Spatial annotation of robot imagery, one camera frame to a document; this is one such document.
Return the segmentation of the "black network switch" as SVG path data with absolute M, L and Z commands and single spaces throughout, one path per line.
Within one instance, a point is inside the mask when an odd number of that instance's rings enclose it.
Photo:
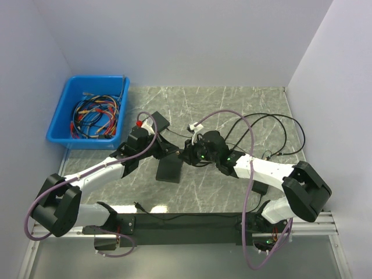
M 170 125 L 170 122 L 163 116 L 161 115 L 158 111 L 155 111 L 152 114 L 152 117 L 149 117 L 153 120 L 153 128 L 155 131 L 155 127 L 157 127 L 158 133 L 161 133 L 163 130 L 168 128 Z
M 181 180 L 183 161 L 176 153 L 172 153 L 161 159 L 156 172 L 156 180 L 178 184 Z

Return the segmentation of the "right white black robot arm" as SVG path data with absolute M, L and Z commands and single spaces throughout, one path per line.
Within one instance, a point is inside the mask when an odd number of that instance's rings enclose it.
M 191 166 L 213 163 L 226 176 L 251 179 L 280 190 L 282 198 L 266 202 L 251 218 L 263 232 L 293 217 L 315 222 L 332 195 L 330 187 L 308 162 L 282 164 L 255 158 L 230 149 L 218 131 L 186 140 L 178 157 Z

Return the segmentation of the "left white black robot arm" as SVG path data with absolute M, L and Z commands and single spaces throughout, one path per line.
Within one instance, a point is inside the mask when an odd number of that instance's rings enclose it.
M 160 134 L 148 134 L 141 128 L 132 132 L 127 141 L 95 166 L 66 177 L 49 176 L 28 216 L 56 237 L 78 226 L 96 226 L 105 234 L 113 232 L 117 227 L 117 212 L 103 202 L 83 205 L 82 196 L 129 175 L 142 159 L 160 160 L 179 150 Z

